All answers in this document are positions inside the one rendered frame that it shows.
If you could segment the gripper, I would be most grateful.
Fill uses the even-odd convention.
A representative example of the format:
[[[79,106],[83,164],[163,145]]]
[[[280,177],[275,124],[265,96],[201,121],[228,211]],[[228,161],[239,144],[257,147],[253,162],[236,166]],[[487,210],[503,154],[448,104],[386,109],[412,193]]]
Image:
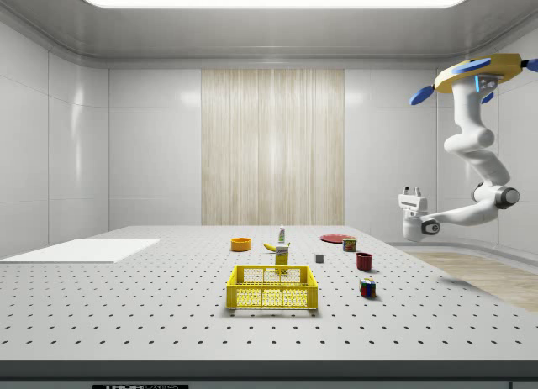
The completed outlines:
[[[409,210],[411,213],[427,213],[428,200],[421,194],[418,187],[414,189],[414,193],[409,192],[409,187],[405,187],[403,192],[398,195],[398,205],[403,210]]]

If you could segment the drone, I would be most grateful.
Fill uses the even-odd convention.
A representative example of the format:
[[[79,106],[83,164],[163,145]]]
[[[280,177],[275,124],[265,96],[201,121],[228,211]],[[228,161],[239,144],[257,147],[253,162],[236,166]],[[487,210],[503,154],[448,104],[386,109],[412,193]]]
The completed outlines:
[[[524,68],[538,72],[538,58],[522,60],[519,54],[491,54],[476,59],[462,61],[443,70],[430,86],[421,88],[410,99],[410,105],[416,105],[427,99],[434,91],[439,93],[452,92],[452,84],[464,77],[475,78],[476,90],[479,92],[486,86],[485,81],[479,81],[480,76],[496,76],[498,83],[507,82],[519,75]]]

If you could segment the yellow basket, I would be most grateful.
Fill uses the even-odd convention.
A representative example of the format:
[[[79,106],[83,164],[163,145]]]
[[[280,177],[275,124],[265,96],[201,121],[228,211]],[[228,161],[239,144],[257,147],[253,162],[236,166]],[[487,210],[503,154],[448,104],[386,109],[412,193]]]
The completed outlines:
[[[318,284],[307,265],[236,265],[227,308],[317,309]]]

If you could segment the white board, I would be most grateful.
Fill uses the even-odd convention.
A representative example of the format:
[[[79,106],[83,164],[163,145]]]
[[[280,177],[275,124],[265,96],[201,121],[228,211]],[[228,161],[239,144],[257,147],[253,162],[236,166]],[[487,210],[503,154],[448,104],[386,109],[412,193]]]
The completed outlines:
[[[0,263],[116,263],[158,242],[158,239],[74,239],[1,259]]]

